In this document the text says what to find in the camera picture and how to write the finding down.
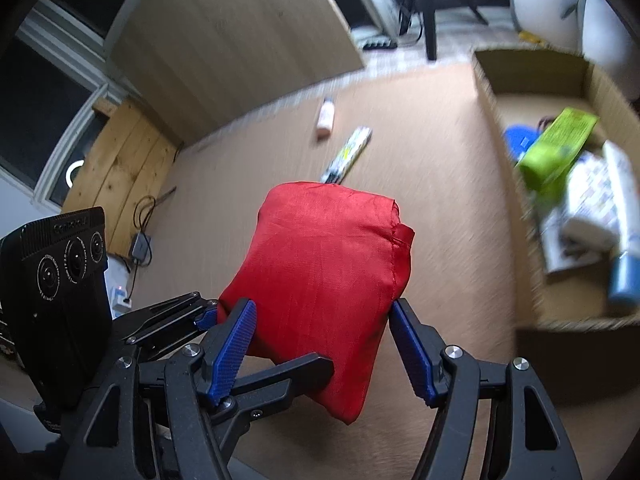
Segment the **green tube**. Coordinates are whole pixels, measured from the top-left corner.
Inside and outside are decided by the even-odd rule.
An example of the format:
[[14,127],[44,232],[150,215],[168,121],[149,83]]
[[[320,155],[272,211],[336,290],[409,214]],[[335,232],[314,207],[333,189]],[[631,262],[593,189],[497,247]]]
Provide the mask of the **green tube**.
[[516,165],[529,191],[561,198],[568,173],[599,117],[565,107]]

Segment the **large wooden board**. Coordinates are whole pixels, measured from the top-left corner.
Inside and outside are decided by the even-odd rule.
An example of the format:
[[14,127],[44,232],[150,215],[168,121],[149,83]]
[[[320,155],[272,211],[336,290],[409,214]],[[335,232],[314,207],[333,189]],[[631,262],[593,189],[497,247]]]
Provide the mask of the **large wooden board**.
[[125,0],[105,49],[186,145],[363,66],[334,0]]

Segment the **white dotted tissue pack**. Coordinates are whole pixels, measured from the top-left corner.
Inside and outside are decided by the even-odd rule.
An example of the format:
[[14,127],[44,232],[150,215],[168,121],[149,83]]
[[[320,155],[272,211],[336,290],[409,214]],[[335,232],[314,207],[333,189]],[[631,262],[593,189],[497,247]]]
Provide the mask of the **white dotted tissue pack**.
[[620,235],[608,166],[584,151],[566,177],[562,233],[596,252],[609,252]]

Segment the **patterned slim box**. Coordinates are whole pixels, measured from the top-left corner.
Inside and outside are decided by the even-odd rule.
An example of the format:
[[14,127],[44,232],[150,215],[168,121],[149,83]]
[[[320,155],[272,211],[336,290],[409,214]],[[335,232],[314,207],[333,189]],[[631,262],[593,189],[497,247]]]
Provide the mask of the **patterned slim box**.
[[356,128],[329,166],[326,167],[326,171],[322,174],[319,182],[323,184],[341,184],[352,165],[368,145],[371,136],[371,128]]

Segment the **pine plank panel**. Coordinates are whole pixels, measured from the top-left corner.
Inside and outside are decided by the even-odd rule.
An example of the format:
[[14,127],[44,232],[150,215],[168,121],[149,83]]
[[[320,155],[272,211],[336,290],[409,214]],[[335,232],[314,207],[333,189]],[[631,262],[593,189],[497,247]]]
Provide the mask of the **pine plank panel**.
[[146,196],[160,189],[174,163],[177,147],[132,99],[113,106],[93,142],[62,211],[100,206],[105,214],[106,250],[125,258]]

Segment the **small pink bottle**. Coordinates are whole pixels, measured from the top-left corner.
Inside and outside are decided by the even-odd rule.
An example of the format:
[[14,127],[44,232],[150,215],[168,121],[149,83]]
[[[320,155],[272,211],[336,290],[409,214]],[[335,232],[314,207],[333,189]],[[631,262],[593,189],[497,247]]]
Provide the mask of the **small pink bottle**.
[[331,135],[335,120],[335,103],[332,99],[323,100],[317,117],[314,131],[318,139],[325,139]]

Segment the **cardboard box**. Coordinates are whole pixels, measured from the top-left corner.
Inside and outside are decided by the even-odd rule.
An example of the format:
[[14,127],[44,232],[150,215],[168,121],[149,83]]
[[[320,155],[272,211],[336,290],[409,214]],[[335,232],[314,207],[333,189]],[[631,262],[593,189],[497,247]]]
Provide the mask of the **cardboard box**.
[[608,260],[548,274],[536,208],[561,203],[565,182],[548,184],[536,195],[512,162],[503,137],[510,125],[535,127],[542,118],[573,107],[599,119],[587,143],[590,148],[600,148],[610,140],[637,170],[637,113],[603,68],[574,53],[551,49],[477,50],[472,67],[478,102],[488,121],[506,188],[518,326],[569,332],[638,326],[638,308],[608,301]]

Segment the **small penguin plush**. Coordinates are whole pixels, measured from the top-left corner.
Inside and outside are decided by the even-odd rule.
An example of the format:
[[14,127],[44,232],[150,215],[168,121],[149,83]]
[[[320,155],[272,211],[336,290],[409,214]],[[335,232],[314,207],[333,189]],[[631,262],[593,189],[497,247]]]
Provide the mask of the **small penguin plush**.
[[606,0],[562,0],[562,20],[577,15],[580,48],[628,101],[639,99],[639,46]]

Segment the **blue round lid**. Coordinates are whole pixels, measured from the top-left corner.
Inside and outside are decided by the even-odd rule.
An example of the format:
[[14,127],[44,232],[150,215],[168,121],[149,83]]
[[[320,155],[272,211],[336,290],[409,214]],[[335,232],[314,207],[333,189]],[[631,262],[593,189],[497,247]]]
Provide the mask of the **blue round lid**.
[[517,164],[538,140],[539,131],[534,127],[526,125],[512,125],[506,128],[503,133],[503,140],[506,142],[511,162]]

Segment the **white blue lotion tube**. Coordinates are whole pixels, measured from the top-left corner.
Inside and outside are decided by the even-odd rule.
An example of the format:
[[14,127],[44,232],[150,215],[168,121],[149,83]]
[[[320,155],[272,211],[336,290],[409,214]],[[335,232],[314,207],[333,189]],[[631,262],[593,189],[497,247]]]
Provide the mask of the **white blue lotion tube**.
[[603,144],[618,219],[612,252],[608,301],[624,309],[639,307],[639,188],[629,157],[615,143]]

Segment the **black power strip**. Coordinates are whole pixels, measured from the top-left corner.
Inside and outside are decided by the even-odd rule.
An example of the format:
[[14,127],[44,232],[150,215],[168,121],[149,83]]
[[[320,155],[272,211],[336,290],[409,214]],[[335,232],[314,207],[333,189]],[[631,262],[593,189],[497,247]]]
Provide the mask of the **black power strip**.
[[396,50],[397,48],[397,41],[386,37],[371,38],[363,41],[361,45],[363,51]]

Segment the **plastic packaged card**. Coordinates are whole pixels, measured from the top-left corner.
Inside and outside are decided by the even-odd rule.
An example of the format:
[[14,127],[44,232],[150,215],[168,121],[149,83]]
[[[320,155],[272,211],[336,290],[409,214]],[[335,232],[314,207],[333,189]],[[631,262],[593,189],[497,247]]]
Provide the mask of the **plastic packaged card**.
[[563,205],[542,202],[536,206],[537,229],[547,275],[593,266],[602,261],[600,252],[566,236],[568,215]]

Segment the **red fabric pouch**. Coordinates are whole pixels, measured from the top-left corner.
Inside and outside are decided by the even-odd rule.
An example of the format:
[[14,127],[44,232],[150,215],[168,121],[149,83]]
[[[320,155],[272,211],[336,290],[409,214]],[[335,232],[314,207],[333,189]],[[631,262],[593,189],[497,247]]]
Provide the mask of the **red fabric pouch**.
[[276,364],[311,352],[331,359],[334,374],[313,398],[351,424],[366,400],[390,306],[410,278],[413,237],[389,197],[337,184],[280,184],[258,211],[217,318],[247,298],[257,310],[253,356]]

